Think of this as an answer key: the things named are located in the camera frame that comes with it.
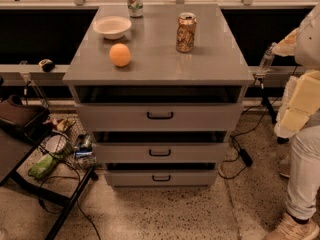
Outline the dark brown bag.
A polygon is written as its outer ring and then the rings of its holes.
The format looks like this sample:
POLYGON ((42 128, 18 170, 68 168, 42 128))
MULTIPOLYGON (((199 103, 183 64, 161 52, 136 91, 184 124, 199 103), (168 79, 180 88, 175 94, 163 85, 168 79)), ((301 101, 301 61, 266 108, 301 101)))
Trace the dark brown bag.
POLYGON ((48 108, 23 105, 19 96, 11 95, 0 103, 0 128, 14 138, 35 142, 43 134, 49 114, 48 108))

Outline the white bowl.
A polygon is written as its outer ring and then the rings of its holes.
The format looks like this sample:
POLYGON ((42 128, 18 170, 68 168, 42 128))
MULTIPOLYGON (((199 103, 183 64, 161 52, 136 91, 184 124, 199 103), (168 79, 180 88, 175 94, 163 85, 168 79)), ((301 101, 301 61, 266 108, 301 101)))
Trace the white bowl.
POLYGON ((122 38, 131 28, 131 21, 120 16, 103 17, 93 24, 96 33, 101 34, 105 39, 117 40, 122 38))

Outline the grey drawer cabinet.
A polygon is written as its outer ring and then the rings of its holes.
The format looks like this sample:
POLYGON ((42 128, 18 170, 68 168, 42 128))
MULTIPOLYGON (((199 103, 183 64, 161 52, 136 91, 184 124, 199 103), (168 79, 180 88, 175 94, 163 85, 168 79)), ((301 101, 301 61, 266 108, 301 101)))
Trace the grey drawer cabinet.
MULTIPOLYGON (((63 78, 75 105, 243 105, 242 100, 253 77, 218 5, 149 5, 145 7, 143 17, 133 19, 132 27, 122 41, 129 47, 132 59, 128 66, 118 68, 108 56, 112 41, 88 30, 63 78), (197 20, 194 47, 187 53, 176 50, 178 17, 182 12, 193 13, 197 20)), ((85 129, 93 145, 228 144, 233 130, 156 132, 85 129)), ((221 162, 99 163, 105 172, 218 172, 221 162)))

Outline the grey drawer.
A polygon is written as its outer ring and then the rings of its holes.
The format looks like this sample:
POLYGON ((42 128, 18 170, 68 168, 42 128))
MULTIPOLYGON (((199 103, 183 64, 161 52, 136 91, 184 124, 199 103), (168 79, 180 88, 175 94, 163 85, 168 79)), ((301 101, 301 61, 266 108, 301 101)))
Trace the grey drawer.
POLYGON ((94 144, 102 163, 221 162, 227 143, 116 143, 94 144))
POLYGON ((208 186, 215 182, 217 174, 216 170, 120 170, 106 171, 105 178, 112 187, 208 186))
POLYGON ((77 104, 87 131, 227 131, 233 130, 243 105, 77 104))

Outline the gold soda can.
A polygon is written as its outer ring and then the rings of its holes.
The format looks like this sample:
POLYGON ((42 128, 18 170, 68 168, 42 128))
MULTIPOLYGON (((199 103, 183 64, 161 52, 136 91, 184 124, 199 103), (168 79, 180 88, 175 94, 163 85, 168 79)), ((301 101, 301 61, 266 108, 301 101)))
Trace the gold soda can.
POLYGON ((182 53, 191 52, 194 47, 197 20, 191 12, 182 12, 178 17, 176 50, 182 53))

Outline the black side table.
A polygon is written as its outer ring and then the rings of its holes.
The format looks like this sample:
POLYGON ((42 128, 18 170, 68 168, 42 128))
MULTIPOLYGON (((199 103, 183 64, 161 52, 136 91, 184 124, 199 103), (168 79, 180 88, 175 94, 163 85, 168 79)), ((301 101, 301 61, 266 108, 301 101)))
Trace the black side table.
POLYGON ((0 130, 1 184, 5 184, 9 179, 13 180, 23 190, 37 197, 44 210, 58 215, 45 240, 55 240, 70 211, 75 204, 78 204, 78 199, 89 180, 98 179, 94 166, 90 166, 84 176, 81 176, 66 160, 72 153, 73 147, 68 137, 54 132, 48 126, 42 126, 35 136, 26 133, 14 136, 10 135, 8 130, 0 130), (28 175, 40 181, 39 185, 29 182, 18 172, 20 166, 35 151, 42 156, 28 170, 28 175), (76 173, 77 186, 70 197, 44 187, 47 180, 55 178, 51 173, 58 164, 64 164, 76 173))

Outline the orange fruit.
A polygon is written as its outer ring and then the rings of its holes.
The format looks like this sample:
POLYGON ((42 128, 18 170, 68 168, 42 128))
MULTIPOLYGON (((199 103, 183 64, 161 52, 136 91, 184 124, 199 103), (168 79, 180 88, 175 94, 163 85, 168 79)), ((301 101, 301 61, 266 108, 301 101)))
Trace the orange fruit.
POLYGON ((124 67, 131 61, 131 52, 126 45, 119 43, 110 48, 109 57, 115 66, 124 67))

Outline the beige sneaker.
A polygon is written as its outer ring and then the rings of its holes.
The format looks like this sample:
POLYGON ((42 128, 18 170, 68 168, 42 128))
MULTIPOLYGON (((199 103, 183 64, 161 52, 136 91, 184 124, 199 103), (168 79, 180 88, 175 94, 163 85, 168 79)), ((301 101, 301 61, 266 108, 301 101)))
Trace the beige sneaker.
POLYGON ((262 240, 314 240, 318 234, 319 226, 312 219, 301 224, 284 213, 276 228, 262 240))

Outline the black tripod stand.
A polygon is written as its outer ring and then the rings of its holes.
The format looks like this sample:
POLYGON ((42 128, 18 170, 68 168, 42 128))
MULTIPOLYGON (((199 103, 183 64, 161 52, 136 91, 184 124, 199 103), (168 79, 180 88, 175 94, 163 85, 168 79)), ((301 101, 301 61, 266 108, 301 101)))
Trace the black tripod stand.
POLYGON ((276 124, 277 113, 273 109, 273 106, 272 106, 272 104, 267 96, 267 93, 265 91, 264 80, 262 77, 258 77, 257 81, 258 81, 260 88, 261 88, 260 94, 261 94, 261 98, 262 98, 262 105, 267 108, 269 115, 271 116, 272 123, 276 124))

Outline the white green soda can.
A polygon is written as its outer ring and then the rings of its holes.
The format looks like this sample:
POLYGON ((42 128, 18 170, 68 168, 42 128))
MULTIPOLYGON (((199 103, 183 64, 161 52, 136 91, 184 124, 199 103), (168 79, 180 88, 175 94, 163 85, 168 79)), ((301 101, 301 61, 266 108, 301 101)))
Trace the white green soda can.
POLYGON ((133 18, 143 15, 143 0, 127 0, 129 15, 133 18))

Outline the clear plastic water bottle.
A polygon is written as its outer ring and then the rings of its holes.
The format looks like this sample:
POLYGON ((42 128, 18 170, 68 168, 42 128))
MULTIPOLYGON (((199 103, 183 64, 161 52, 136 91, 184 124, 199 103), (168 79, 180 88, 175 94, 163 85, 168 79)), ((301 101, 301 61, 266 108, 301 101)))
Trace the clear plastic water bottle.
POLYGON ((273 63, 275 54, 273 53, 273 48, 276 46, 276 43, 273 42, 264 52, 264 55, 261 59, 260 65, 256 71, 256 76, 258 78, 263 78, 267 71, 269 70, 270 66, 273 63))

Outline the green chip bag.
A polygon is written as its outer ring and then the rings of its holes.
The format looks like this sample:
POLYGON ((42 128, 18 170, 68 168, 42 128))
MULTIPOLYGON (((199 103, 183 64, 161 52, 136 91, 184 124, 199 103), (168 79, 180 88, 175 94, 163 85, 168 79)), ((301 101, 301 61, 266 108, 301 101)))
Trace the green chip bag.
POLYGON ((35 179, 42 179, 52 172, 58 160, 50 153, 43 155, 28 171, 28 175, 35 179))

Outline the black power adapter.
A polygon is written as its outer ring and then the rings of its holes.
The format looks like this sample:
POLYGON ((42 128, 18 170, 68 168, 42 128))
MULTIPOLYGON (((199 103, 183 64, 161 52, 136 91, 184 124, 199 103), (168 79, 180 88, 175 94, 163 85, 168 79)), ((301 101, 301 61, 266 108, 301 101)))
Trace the black power adapter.
POLYGON ((241 149, 241 150, 239 151, 239 154, 240 154, 243 162, 245 163, 245 165, 246 165, 247 167, 251 167, 252 164, 253 164, 253 161, 252 161, 250 155, 247 153, 247 151, 246 151, 245 149, 241 149))

